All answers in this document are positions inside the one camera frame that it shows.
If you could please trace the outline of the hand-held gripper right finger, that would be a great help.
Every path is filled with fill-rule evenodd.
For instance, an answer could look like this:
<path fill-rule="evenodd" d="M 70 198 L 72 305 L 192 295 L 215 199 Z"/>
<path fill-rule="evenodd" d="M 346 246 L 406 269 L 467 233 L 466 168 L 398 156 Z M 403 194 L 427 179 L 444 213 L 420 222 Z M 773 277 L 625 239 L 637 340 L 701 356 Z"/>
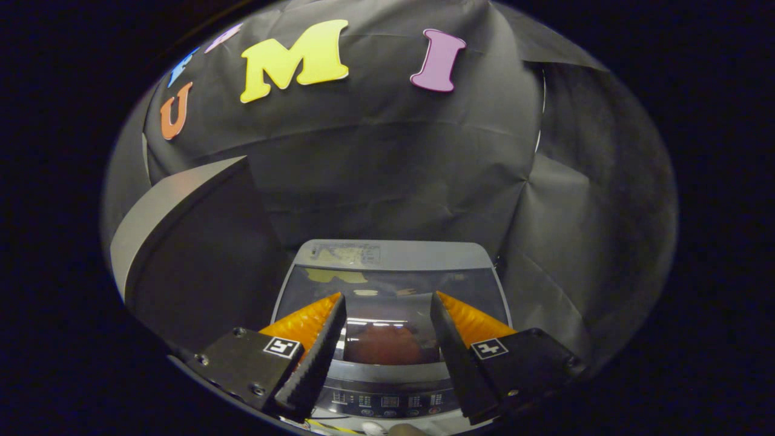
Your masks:
<path fill-rule="evenodd" d="M 516 331 L 437 291 L 430 317 L 463 416 L 517 417 L 581 379 L 582 360 L 539 328 Z"/>

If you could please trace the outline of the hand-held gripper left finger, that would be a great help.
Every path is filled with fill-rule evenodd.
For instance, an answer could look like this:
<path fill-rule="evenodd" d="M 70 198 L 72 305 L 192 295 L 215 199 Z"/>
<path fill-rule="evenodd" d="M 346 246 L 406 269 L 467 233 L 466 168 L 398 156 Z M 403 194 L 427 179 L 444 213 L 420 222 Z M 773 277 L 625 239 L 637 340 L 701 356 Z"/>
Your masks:
<path fill-rule="evenodd" d="M 250 411 L 304 422 L 312 415 L 347 320 L 345 297 L 326 296 L 252 331 L 236 326 L 188 356 L 188 369 Z"/>

